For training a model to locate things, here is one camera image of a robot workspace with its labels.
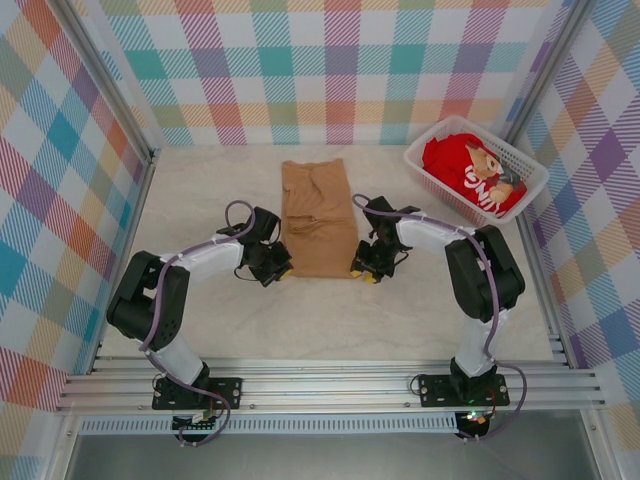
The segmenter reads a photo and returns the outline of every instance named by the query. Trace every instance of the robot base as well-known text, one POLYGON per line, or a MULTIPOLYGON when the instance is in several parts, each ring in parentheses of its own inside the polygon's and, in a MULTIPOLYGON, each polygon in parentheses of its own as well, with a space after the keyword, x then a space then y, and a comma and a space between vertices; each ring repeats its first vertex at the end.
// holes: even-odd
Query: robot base
MULTIPOLYGON (((241 378, 208 378, 203 383, 206 385, 199 384, 198 388, 220 395, 229 402, 231 410, 240 408, 241 378)), ((153 410, 210 410, 211 402, 215 410, 223 408, 219 400, 186 390, 167 378, 159 378, 155 382, 154 390, 151 402, 153 410)))
POLYGON ((417 384, 423 407, 493 407, 494 402, 497 407, 509 405, 509 391, 504 375, 492 375, 486 384, 486 390, 469 398, 466 403, 460 400, 450 375, 420 375, 417 384))

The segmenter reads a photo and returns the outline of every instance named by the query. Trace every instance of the marble surface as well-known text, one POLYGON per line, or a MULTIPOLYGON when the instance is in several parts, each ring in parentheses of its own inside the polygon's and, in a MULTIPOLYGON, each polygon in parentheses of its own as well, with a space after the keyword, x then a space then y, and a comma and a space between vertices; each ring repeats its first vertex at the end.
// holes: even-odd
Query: marble surface
MULTIPOLYGON (((453 224, 468 225, 410 176, 396 146, 183 147, 163 151, 140 221, 133 252, 174 252, 199 243, 224 226, 224 207, 244 199, 280 214, 284 160, 344 158, 352 192, 384 195, 391 205, 415 205, 453 224)), ((242 207, 232 222, 244 221, 242 207)), ((369 231, 356 212, 360 238, 369 231)), ((550 360, 540 313, 517 225, 502 228, 527 290, 494 352, 510 360, 550 360)), ((190 286, 182 326, 203 357, 447 360, 462 335, 444 254, 413 250, 393 279, 289 277, 263 288, 231 272, 190 286)), ((102 354, 137 355, 131 340, 109 326, 102 354)))

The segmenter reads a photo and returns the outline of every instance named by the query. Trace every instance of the red shirt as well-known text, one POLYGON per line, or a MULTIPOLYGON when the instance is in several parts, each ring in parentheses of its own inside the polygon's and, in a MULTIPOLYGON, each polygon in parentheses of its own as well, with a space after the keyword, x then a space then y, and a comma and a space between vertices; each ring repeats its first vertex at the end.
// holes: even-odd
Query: red shirt
POLYGON ((498 166, 498 171, 495 174, 484 178, 486 175, 479 174, 477 166, 474 168, 467 146, 484 150, 497 159, 496 155, 487 149, 478 137, 470 133, 460 133, 449 135, 440 141, 434 138, 427 143, 422 156, 424 169, 471 203, 500 218, 518 203, 527 188, 524 182, 519 179, 515 185, 508 179, 501 180, 501 174, 505 177, 505 168, 502 166, 498 166), (511 190, 509 185, 513 191, 508 194, 506 200, 497 203, 494 199, 500 198, 499 195, 496 195, 500 192, 492 193, 492 187, 503 188, 503 191, 509 192, 511 190))

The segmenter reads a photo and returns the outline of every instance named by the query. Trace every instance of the tan fabric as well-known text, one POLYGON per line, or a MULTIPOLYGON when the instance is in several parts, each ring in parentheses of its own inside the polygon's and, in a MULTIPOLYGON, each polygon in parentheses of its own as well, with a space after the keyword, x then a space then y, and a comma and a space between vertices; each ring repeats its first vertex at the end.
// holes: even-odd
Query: tan fabric
POLYGON ((352 278, 358 228, 342 159, 282 164, 282 238, 298 277, 352 278))

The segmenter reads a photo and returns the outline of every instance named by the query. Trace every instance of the laundry basket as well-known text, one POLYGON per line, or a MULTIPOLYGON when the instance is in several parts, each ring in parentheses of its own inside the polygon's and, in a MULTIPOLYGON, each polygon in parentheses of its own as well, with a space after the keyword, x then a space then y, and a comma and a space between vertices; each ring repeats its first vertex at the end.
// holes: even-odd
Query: laundry basket
POLYGON ((531 203, 549 180, 548 170, 538 162, 483 128, 457 115, 445 118, 421 135, 404 152, 404 160, 422 185, 478 226, 486 224, 502 225, 510 222, 531 203), (458 133, 472 133, 481 139, 489 150, 496 153, 498 160, 502 164, 520 175, 527 186, 527 192, 524 196, 503 217, 496 218, 493 213, 485 212, 433 175, 424 171, 422 154, 427 142, 433 138, 443 140, 449 135, 458 133))

